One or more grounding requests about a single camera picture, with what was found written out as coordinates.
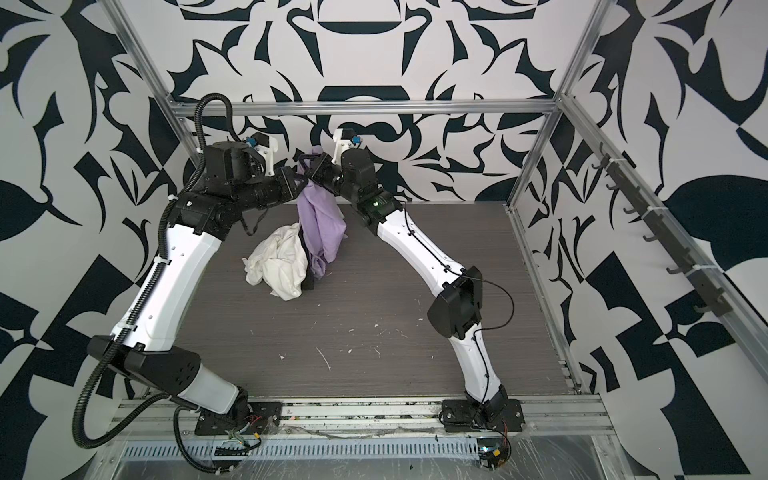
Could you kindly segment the purple cloth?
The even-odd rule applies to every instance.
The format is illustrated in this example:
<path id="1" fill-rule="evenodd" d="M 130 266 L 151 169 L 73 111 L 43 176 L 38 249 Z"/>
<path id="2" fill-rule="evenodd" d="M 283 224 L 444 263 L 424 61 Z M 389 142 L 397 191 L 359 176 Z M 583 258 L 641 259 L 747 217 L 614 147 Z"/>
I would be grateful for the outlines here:
<path id="1" fill-rule="evenodd" d="M 319 280 L 336 260 L 347 224 L 336 197 L 312 181 L 300 193 L 297 210 L 309 269 Z"/>

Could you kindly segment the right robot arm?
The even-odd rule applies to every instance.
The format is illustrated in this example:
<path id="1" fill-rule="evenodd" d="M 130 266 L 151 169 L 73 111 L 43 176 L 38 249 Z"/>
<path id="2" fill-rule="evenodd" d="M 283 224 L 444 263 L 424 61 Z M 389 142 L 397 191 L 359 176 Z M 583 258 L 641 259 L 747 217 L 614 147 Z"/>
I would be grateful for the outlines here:
<path id="1" fill-rule="evenodd" d="M 464 378 L 464 392 L 479 420 L 501 415 L 507 393 L 484 342 L 480 270 L 452 260 L 415 223 L 406 205 L 379 182 L 367 152 L 350 149 L 339 160 L 326 153 L 304 156 L 299 164 L 309 180 L 347 200 L 364 225 L 392 247 L 424 281 L 434 300 L 427 318 L 447 338 Z"/>

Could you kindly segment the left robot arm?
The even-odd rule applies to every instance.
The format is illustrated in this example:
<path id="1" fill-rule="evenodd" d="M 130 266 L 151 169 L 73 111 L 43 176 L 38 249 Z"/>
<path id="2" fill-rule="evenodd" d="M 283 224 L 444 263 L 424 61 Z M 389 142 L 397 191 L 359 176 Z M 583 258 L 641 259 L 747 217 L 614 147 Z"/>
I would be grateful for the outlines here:
<path id="1" fill-rule="evenodd" d="M 208 145 L 203 173 L 174 197 L 158 232 L 159 251 L 144 286 L 108 335 L 87 352 L 106 367 L 193 409 L 233 415 L 241 390 L 176 346 L 182 320 L 214 254 L 243 215 L 294 200 L 302 186 L 289 167 L 277 168 L 275 139 Z"/>

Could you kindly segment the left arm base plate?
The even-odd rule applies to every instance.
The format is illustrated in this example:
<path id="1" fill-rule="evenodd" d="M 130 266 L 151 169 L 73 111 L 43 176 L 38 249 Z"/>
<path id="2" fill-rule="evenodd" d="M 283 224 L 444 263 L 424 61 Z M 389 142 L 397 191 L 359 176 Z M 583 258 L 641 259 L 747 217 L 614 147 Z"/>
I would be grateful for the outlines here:
<path id="1" fill-rule="evenodd" d="M 195 427 L 197 436 L 226 435 L 235 430 L 241 434 L 264 434 L 280 424 L 283 403 L 279 401 L 238 401 L 224 414 L 204 410 Z"/>

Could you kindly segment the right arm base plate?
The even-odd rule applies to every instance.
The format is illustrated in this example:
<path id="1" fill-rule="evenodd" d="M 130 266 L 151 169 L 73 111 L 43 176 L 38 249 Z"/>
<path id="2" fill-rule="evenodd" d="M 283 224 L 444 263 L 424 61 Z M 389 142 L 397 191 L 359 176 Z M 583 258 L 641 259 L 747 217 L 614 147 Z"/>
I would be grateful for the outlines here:
<path id="1" fill-rule="evenodd" d="M 438 421 L 447 432 L 522 432 L 526 424 L 521 403 L 516 399 L 501 398 L 486 406 L 474 400 L 443 400 Z"/>

